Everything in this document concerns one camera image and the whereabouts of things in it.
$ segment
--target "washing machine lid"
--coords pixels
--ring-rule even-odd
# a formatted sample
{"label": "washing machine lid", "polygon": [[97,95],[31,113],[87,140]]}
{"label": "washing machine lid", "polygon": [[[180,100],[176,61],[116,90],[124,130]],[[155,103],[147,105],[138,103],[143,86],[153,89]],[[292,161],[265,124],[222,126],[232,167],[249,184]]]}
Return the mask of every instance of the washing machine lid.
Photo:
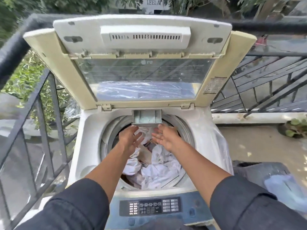
{"label": "washing machine lid", "polygon": [[170,15],[56,20],[25,40],[83,109],[209,106],[256,37]]}

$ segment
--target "potted plant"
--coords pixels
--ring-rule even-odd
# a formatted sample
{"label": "potted plant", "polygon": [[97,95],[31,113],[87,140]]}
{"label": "potted plant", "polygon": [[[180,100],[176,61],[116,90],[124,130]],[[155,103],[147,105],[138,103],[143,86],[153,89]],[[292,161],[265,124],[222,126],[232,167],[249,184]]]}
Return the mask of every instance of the potted plant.
{"label": "potted plant", "polygon": [[282,135],[295,139],[307,138],[307,120],[292,119],[278,125],[278,131]]}

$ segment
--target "lg logo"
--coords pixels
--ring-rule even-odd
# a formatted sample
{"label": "lg logo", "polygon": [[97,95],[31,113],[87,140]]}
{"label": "lg logo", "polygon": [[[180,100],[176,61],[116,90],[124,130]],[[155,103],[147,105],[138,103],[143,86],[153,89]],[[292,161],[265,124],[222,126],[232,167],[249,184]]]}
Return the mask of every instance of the lg logo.
{"label": "lg logo", "polygon": [[141,64],[146,65],[146,64],[152,64],[152,60],[141,60]]}

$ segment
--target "concrete floor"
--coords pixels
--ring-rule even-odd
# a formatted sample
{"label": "concrete floor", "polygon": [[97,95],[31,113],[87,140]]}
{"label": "concrete floor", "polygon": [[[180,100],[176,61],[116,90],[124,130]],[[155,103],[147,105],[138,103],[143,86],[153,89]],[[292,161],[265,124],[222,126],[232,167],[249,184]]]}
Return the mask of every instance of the concrete floor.
{"label": "concrete floor", "polygon": [[307,188],[307,147],[304,141],[281,135],[274,126],[219,127],[232,160],[282,162]]}

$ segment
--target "hand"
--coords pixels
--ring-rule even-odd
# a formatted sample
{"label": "hand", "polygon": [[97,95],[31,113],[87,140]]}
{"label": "hand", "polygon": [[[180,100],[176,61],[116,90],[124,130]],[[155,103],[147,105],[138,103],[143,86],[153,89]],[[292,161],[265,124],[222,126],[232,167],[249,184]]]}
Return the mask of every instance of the hand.
{"label": "hand", "polygon": [[155,128],[154,131],[156,133],[152,133],[153,141],[161,144],[167,151],[171,152],[176,142],[181,140],[176,127],[159,124],[158,128]]}
{"label": "hand", "polygon": [[144,140],[142,133],[134,135],[134,133],[138,130],[137,126],[129,126],[123,131],[119,133],[119,142],[118,145],[122,147],[124,153],[128,156],[131,156],[135,152],[135,148],[140,145],[140,143]]}

